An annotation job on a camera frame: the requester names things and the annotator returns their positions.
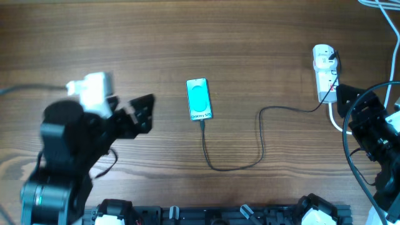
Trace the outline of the blue screen Galaxy smartphone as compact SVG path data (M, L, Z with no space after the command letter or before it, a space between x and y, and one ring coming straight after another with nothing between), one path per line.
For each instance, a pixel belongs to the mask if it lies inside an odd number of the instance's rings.
M211 119L213 111L206 78L186 81L189 116L192 121Z

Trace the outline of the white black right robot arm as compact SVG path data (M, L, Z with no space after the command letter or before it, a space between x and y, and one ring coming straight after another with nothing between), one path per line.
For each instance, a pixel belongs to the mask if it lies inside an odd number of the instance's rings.
M349 167L361 189L370 200L381 224L399 221L399 101L394 112L389 114L374 90L383 86L398 85L389 81L358 89L345 84L336 88L338 113L344 119L342 124L342 145ZM349 152L347 129L366 152L372 162L377 162L381 171L376 175L371 194L362 176L353 163Z

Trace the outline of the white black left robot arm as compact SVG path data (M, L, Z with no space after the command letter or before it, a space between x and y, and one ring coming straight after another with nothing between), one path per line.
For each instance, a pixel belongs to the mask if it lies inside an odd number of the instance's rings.
M45 165L37 164L21 189L22 224L72 224L83 216L93 188L90 169L115 140L134 139L152 129L153 94L130 100L131 114L118 109L118 103L117 97L107 100L109 118L84 111L72 99L44 110L43 149L37 158Z

